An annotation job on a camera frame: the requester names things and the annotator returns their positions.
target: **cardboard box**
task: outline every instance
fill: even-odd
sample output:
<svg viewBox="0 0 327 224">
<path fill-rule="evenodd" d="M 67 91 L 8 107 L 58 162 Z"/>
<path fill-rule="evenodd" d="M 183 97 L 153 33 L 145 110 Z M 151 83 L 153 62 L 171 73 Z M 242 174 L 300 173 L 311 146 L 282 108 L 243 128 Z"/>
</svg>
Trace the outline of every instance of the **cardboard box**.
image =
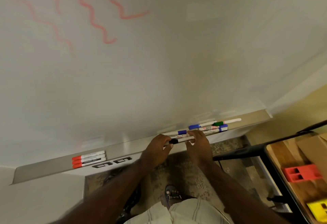
<svg viewBox="0 0 327 224">
<path fill-rule="evenodd" d="M 305 156 L 318 167 L 327 182 L 327 133 L 296 142 Z"/>
</svg>

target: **hand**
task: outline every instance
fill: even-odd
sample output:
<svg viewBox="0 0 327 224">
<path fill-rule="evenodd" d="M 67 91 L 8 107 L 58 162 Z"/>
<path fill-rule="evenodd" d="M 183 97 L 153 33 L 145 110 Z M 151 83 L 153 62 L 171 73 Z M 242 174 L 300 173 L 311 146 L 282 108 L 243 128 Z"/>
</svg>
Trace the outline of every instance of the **hand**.
<svg viewBox="0 0 327 224">
<path fill-rule="evenodd" d="M 194 140 L 186 141 L 186 148 L 192 161 L 198 166 L 203 167 L 213 163 L 210 143 L 205 134 L 199 130 L 187 131 L 194 136 Z"/>
<path fill-rule="evenodd" d="M 152 170 L 157 165 L 164 162 L 173 148 L 173 144 L 169 144 L 164 148 L 166 141 L 170 141 L 171 138 L 167 135 L 157 135 L 153 138 L 147 148 L 142 152 L 140 157 L 140 163 L 143 167 Z"/>
</svg>

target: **person's left hand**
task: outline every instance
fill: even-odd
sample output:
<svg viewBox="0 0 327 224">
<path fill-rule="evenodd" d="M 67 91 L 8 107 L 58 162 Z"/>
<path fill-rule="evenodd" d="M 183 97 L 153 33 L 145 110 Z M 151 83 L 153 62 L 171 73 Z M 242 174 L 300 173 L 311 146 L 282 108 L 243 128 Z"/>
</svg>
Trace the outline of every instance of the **person's left hand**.
<svg viewBox="0 0 327 224">
<path fill-rule="evenodd" d="M 169 144 L 164 149 L 166 141 L 170 141 L 171 138 L 167 135 L 157 135 L 153 138 L 147 148 L 142 152 L 140 157 L 140 163 L 148 170 L 152 170 L 162 162 L 164 162 L 173 148 L 173 144 Z"/>
</svg>

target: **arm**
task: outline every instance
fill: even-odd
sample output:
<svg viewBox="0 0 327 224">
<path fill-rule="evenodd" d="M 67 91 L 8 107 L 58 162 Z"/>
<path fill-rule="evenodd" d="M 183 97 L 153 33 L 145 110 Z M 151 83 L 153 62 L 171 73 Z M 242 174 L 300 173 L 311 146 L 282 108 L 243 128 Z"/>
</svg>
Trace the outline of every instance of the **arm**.
<svg viewBox="0 0 327 224">
<path fill-rule="evenodd" d="M 194 140 L 186 142 L 191 159 L 209 180 L 235 223 L 288 224 L 273 210 L 252 198 L 212 160 L 210 144 L 202 131 L 188 131 Z"/>
<path fill-rule="evenodd" d="M 157 135 L 142 152 L 138 161 L 87 197 L 57 223 L 115 223 L 125 203 L 141 179 L 167 158 L 173 145 L 164 147 L 169 136 Z"/>
</svg>

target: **yellow block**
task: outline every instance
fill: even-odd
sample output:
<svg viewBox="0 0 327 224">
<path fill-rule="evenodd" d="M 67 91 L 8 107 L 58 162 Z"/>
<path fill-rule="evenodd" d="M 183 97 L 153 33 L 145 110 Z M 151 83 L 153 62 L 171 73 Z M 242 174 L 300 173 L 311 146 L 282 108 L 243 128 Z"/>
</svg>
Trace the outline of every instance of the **yellow block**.
<svg viewBox="0 0 327 224">
<path fill-rule="evenodd" d="M 327 199 L 307 203 L 309 209 L 319 222 L 327 222 Z"/>
</svg>

